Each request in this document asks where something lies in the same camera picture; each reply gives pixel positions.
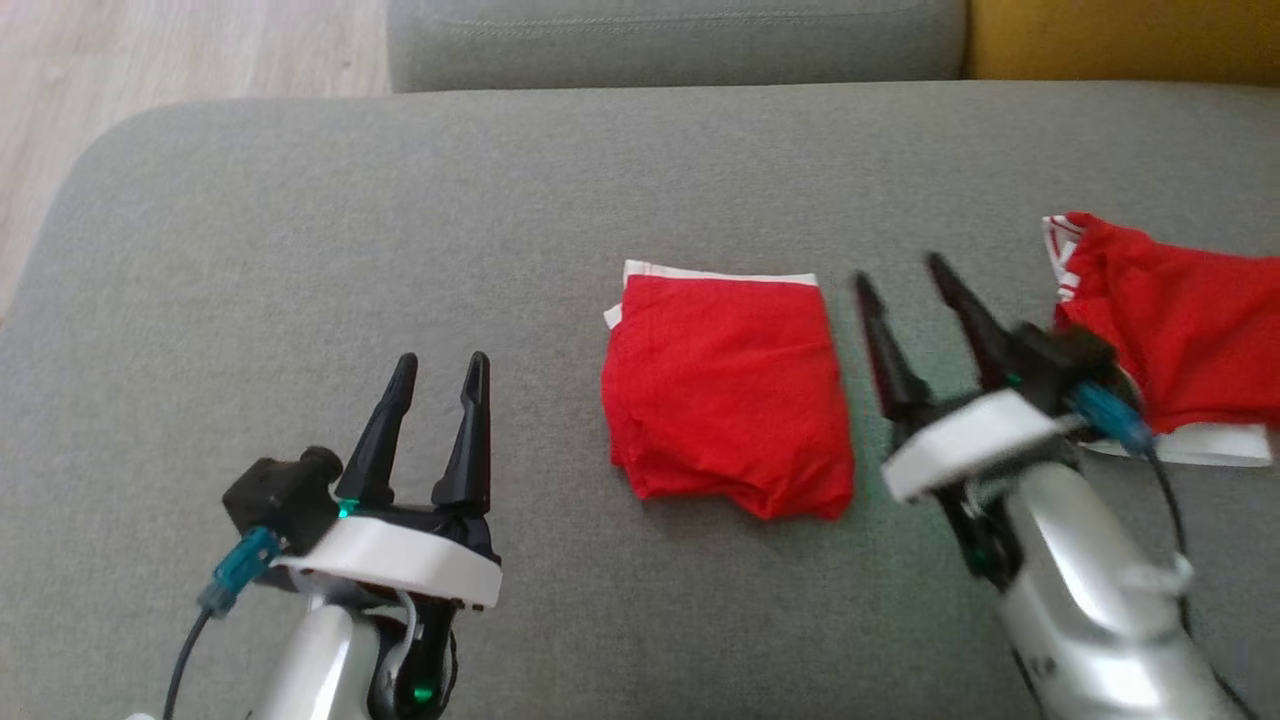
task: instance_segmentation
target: sofa backrest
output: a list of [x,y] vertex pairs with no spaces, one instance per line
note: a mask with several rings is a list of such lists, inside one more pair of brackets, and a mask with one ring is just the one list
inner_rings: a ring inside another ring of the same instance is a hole
[[387,31],[397,92],[947,79],[965,3],[389,0]]

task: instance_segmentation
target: wooden floor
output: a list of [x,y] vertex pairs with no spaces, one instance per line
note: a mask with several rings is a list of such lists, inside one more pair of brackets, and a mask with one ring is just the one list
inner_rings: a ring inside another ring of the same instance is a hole
[[49,204],[157,105],[389,92],[384,0],[0,0],[0,319]]

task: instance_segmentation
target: red fabric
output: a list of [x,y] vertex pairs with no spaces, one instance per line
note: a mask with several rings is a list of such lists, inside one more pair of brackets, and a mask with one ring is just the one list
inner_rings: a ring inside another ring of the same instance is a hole
[[632,275],[602,374],[611,457],[641,500],[722,495],[833,520],[854,492],[817,287]]
[[1280,258],[1160,245],[1085,213],[1059,320],[1119,351],[1160,433],[1199,421],[1280,425]]

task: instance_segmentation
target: gray sofa cushion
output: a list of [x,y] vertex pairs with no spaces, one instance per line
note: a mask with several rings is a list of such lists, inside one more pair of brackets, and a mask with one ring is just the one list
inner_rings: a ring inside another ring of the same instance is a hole
[[[1046,213],[1275,252],[1277,120],[1266,90],[951,82],[220,102],[127,122],[72,173],[0,329],[6,717],[156,712],[236,539],[223,489],[264,455],[346,456],[406,350],[422,372],[397,487],[426,500],[474,348],[493,357],[506,582],[460,624],[449,717],[1030,717],[993,593],[934,509],[879,483],[886,428],[847,273],[881,281],[922,374],[959,389],[973,368],[924,250],[1005,320],[1050,314]],[[598,379],[628,256],[820,273],[860,460],[840,523],[632,497]],[[1088,469],[1167,557],[1148,469]],[[1277,716],[1280,478],[1181,466],[1174,482],[1204,647]],[[242,717],[301,612],[252,588],[197,646],[179,716]]]
[[945,79],[964,0],[392,0],[392,87]]

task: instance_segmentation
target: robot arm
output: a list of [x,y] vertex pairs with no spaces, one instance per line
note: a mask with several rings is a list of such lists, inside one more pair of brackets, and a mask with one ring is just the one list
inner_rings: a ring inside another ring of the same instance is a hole
[[1114,350],[1083,328],[1004,331],[940,255],[980,389],[937,402],[893,340],[870,279],[855,291],[883,415],[882,470],[900,502],[942,507],[973,575],[1000,593],[1014,657],[1055,720],[1249,716],[1179,623],[1181,573],[1155,568],[1076,470],[1075,439],[1151,436]]
[[[416,375],[417,357],[402,356],[346,470],[333,452],[312,447],[296,462],[255,462],[223,496],[242,536],[283,550],[270,569],[259,565],[256,582],[301,593],[308,606],[255,719],[434,720],[457,680],[454,615],[498,602],[502,559],[485,520],[489,359],[471,357],[462,423],[430,506],[396,505],[390,488]],[[251,553],[243,565],[255,560]],[[244,575],[241,565],[232,569]],[[224,585],[215,571],[214,592],[202,596],[206,612],[210,597],[229,610],[243,582],[219,592]],[[370,612],[379,609],[399,609],[403,620]]]

